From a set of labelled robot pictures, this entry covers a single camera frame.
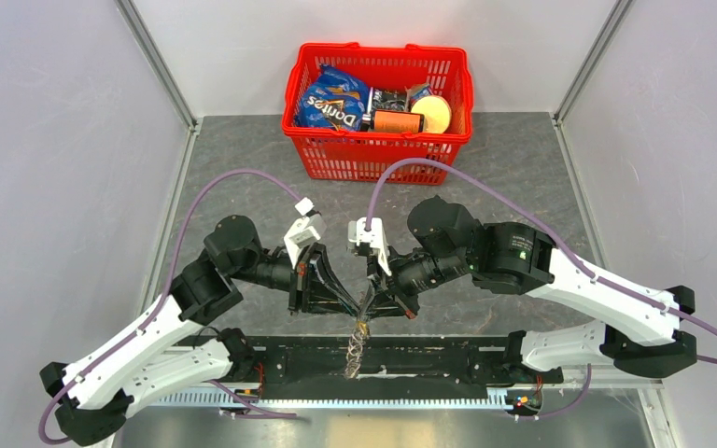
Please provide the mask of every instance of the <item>cable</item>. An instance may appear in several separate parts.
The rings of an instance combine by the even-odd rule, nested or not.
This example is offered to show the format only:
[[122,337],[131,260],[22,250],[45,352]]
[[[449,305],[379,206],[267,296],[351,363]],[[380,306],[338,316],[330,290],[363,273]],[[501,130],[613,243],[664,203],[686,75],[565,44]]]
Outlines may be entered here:
[[530,411],[532,411],[532,412],[534,412],[534,413],[538,413],[538,412],[540,411],[539,409],[537,409],[537,408],[532,408],[531,406],[529,406],[528,404],[525,404],[525,403],[521,403],[521,406],[523,406],[523,407],[529,409]]
[[258,362],[257,366],[254,366],[254,370],[260,374],[260,387],[257,388],[257,395],[262,397],[265,387],[265,367],[262,366],[261,362]]
[[152,312],[147,316],[144,321],[139,324],[138,329],[136,331],[132,331],[130,334],[125,336],[121,341],[114,344],[113,347],[106,350],[102,355],[97,357],[94,361],[91,362],[90,365],[82,369],[75,379],[71,380],[69,383],[64,385],[62,389],[56,393],[56,395],[53,396],[53,398],[50,400],[48,405],[45,407],[45,410],[42,413],[42,416],[39,420],[39,426],[37,429],[39,439],[43,441],[45,444],[48,445],[59,445],[62,443],[67,443],[70,441],[69,437],[65,437],[62,439],[52,439],[48,436],[48,433],[45,431],[45,426],[48,423],[48,418],[50,417],[51,411],[53,411],[53,407],[56,405],[56,403],[59,402],[59,400],[64,397],[64,395],[70,391],[76,384],[78,384],[78,380],[83,380],[86,378],[86,376],[94,370],[97,366],[99,366],[103,361],[117,353],[122,347],[127,345],[130,341],[132,341],[138,333],[144,334],[145,329],[147,326],[152,323],[152,320],[155,319],[155,317],[158,316],[158,314],[161,312],[161,309],[163,309],[164,304],[166,303],[166,300],[169,297],[169,290],[172,288],[172,281],[175,279],[175,269],[177,267],[177,259],[180,256],[180,249],[183,245],[183,236],[185,235],[186,229],[188,228],[188,225],[190,223],[190,219],[193,216],[193,211],[196,209],[196,206],[199,205],[199,203],[204,198],[204,195],[207,194],[208,191],[210,191],[213,187],[215,187],[217,184],[219,184],[222,180],[227,179],[229,177],[232,177],[233,175],[258,175],[260,177],[263,177],[267,180],[270,180],[271,182],[275,183],[279,187],[281,187],[284,191],[287,192],[292,198],[297,202],[301,201],[301,196],[298,195],[295,191],[293,191],[290,187],[288,187],[284,182],[281,180],[273,177],[272,175],[269,175],[267,173],[264,173],[263,171],[259,170],[252,170],[252,169],[238,169],[238,170],[230,170],[226,173],[222,173],[221,175],[217,176],[215,179],[211,180],[207,185],[202,188],[202,190],[199,191],[199,193],[196,195],[196,197],[193,199],[193,203],[191,203],[188,213],[185,216],[185,219],[183,220],[182,225],[180,226],[180,233],[177,235],[177,241],[175,243],[175,250],[172,252],[172,258],[171,263],[169,264],[169,274],[166,277],[166,282],[163,284],[163,289],[161,292],[161,296],[158,299],[158,305],[152,310]]
[[537,375],[537,386],[534,388],[534,396],[542,399],[542,376]]
[[265,415],[264,413],[234,413],[232,417],[240,420],[278,420],[280,418],[272,415]]
[[347,353],[344,355],[344,378],[356,378],[361,369],[361,358],[364,356],[364,344],[370,339],[370,328],[366,322],[356,321],[350,339],[347,341]]
[[261,415],[236,415],[235,418],[244,418],[244,417],[252,417],[252,418],[258,418],[258,417],[265,417],[265,418],[285,418],[285,419],[294,419],[298,418],[298,415],[296,413],[275,413],[273,411],[268,411],[267,409],[258,408],[257,406],[254,406],[253,404],[249,403],[248,401],[244,400],[243,397],[235,394],[232,392],[227,386],[219,383],[216,380],[210,380],[208,381],[211,385],[214,385],[215,387],[223,390],[227,393],[232,399],[237,401],[238,403],[246,406],[247,409],[251,411],[255,411],[257,413],[260,413]]
[[202,327],[199,331],[196,332],[196,336],[193,337],[193,343],[190,346],[191,350],[196,348],[196,346],[197,346],[196,344],[199,342],[199,337],[202,336],[202,332],[205,331],[206,329],[211,329],[211,330],[215,331],[216,337],[218,337],[218,329],[216,329],[215,327],[210,327],[209,325],[206,327]]
[[581,390],[579,391],[579,396],[576,397],[576,399],[569,405],[565,406],[564,408],[557,409],[556,411],[551,411],[549,413],[540,413],[537,415],[518,415],[517,420],[524,420],[527,422],[533,422],[536,420],[542,420],[543,418],[551,418],[556,417],[558,415],[561,415],[563,413],[566,413],[583,401],[583,399],[586,398],[586,396],[589,393],[589,384],[592,383],[592,365],[587,364],[586,365],[586,378],[583,380],[583,386]]
[[[537,227],[541,228],[545,233],[550,236],[554,242],[556,243],[556,246],[559,247],[560,250],[565,254],[566,257],[570,260],[570,262],[584,275],[587,277],[593,279],[593,281],[597,281],[601,285],[605,285],[607,287],[610,287],[611,289],[614,289],[615,291],[621,292],[629,297],[632,297],[638,301],[643,301],[644,303],[647,303],[648,305],[652,306],[653,308],[667,313],[670,313],[671,315],[676,315],[680,319],[687,320],[688,322],[691,322],[694,325],[697,325],[698,327],[706,330],[710,334],[713,334],[717,337],[717,328],[715,328],[713,325],[705,322],[704,320],[701,320],[699,318],[696,318],[692,315],[688,315],[687,313],[677,309],[672,308],[668,305],[665,305],[664,303],[661,303],[660,301],[654,301],[653,299],[650,299],[647,296],[644,296],[642,294],[639,294],[636,291],[633,291],[627,287],[624,287],[622,285],[618,285],[614,283],[612,280],[609,280],[608,278],[597,276],[592,270],[584,266],[584,264],[579,260],[578,256],[570,249],[567,243],[559,237],[556,232],[548,227],[544,222],[540,221],[537,217],[535,217],[532,213],[528,212],[526,209],[521,207],[520,205],[514,203],[513,201],[510,201],[506,197],[504,197],[501,193],[495,191],[494,189],[490,188],[489,186],[483,184],[479,180],[471,177],[470,175],[467,175],[461,171],[459,171],[456,168],[453,168],[449,165],[443,164],[439,161],[431,161],[430,159],[420,159],[420,158],[411,158],[411,159],[403,159],[401,161],[392,163],[391,166],[389,166],[381,175],[381,177],[378,179],[378,182],[375,184],[375,188],[373,190],[373,196],[370,199],[370,206],[367,210],[367,225],[365,227],[365,231],[369,231],[371,229],[371,225],[373,222],[373,212],[375,210],[375,205],[378,201],[378,195],[380,194],[381,187],[383,187],[384,182],[387,181],[387,179],[391,176],[392,173],[394,173],[395,170],[398,168],[410,165],[410,164],[419,164],[419,165],[428,165],[433,166],[435,168],[440,168],[447,173],[451,173],[453,175],[456,175],[458,177],[461,177],[462,179],[466,180],[470,184],[474,185],[478,189],[481,189],[482,191],[490,194],[494,198],[498,199],[508,207],[512,208],[515,212],[517,212],[522,217],[525,217],[532,223],[534,223]],[[717,364],[717,357],[707,357],[703,355],[697,355],[697,360],[709,362],[711,364]]]

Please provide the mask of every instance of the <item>doritos logo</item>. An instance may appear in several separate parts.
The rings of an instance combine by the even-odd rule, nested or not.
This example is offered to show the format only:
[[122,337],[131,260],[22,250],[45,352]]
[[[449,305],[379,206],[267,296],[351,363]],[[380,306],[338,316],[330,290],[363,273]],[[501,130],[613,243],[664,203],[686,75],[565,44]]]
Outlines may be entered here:
[[353,129],[358,119],[356,115],[344,112],[344,100],[321,100],[310,96],[306,103],[319,110],[334,129],[341,129],[343,126]]
[[334,95],[352,96],[353,98],[356,98],[357,100],[361,101],[361,95],[357,91],[345,91],[341,87],[327,87],[326,90],[330,91]]

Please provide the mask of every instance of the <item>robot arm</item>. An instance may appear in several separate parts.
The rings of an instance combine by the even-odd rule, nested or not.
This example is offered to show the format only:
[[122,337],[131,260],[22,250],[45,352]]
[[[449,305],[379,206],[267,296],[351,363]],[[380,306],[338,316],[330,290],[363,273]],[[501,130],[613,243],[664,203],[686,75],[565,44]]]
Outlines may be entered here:
[[[463,205],[436,196],[408,216],[408,228],[422,247],[400,256],[393,248],[384,251],[379,221],[373,219],[371,231],[362,221],[351,223],[351,242],[356,253],[369,257],[373,300],[393,301],[409,318],[418,311],[419,293],[470,274],[479,288],[555,301],[596,319],[572,329],[511,333],[506,350],[511,364],[536,371],[614,364],[628,373],[663,378],[696,362],[696,339],[680,331],[677,316],[587,278],[551,238],[525,224],[483,225]],[[582,262],[669,307],[694,311],[694,292],[687,287],[643,287]]]
[[[116,432],[127,418],[160,397],[227,375],[234,380],[245,379],[254,367],[254,354],[239,329],[224,329],[192,352],[159,360],[168,347],[198,334],[243,300],[233,278],[288,288],[290,306],[299,308],[304,307],[300,304],[301,290],[307,293],[304,299],[319,297],[309,294],[320,291],[318,285],[325,288],[318,282],[330,282],[328,287],[338,291],[341,285],[330,272],[325,248],[316,242],[325,230],[322,217],[308,199],[296,208],[302,217],[285,235],[285,247],[273,253],[262,249],[250,219],[226,217],[204,239],[200,257],[174,279],[165,301],[155,300],[134,322],[89,355],[70,364],[51,362],[46,366],[40,377],[52,397],[76,383],[61,397],[55,413],[62,432],[82,446],[90,445]],[[307,265],[315,268],[305,269]],[[326,277],[317,269],[325,271]],[[335,297],[326,289],[320,299],[336,301]],[[155,315],[154,319],[142,328],[150,315]],[[132,333],[135,336],[125,343]],[[105,359],[83,377],[81,372],[103,355],[107,355]]]

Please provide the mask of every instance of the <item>snack bag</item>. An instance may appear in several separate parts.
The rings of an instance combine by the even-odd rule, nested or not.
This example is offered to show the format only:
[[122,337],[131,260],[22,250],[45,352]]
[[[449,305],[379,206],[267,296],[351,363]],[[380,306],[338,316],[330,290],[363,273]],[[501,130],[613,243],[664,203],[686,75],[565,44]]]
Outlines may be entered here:
[[370,102],[367,104],[367,113],[375,110],[396,110],[398,112],[408,111],[408,100],[405,92],[384,91],[370,87]]
[[301,97],[299,126],[358,131],[370,90],[361,80],[330,65]]
[[417,101],[431,95],[432,89],[428,82],[413,86],[411,89],[408,89],[408,107],[413,107]]

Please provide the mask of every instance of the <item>white wall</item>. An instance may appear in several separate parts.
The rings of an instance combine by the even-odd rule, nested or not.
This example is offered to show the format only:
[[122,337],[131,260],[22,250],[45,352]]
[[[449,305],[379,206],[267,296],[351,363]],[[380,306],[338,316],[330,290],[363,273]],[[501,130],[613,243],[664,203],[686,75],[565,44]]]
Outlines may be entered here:
[[553,111],[613,0],[134,0],[197,116],[279,114],[305,42],[469,53],[476,111]]
[[[717,2],[636,2],[566,126],[611,267],[693,287],[696,315],[717,326]],[[717,366],[667,392],[684,446],[717,446]]]
[[0,1],[0,447],[132,320],[185,138],[113,2]]

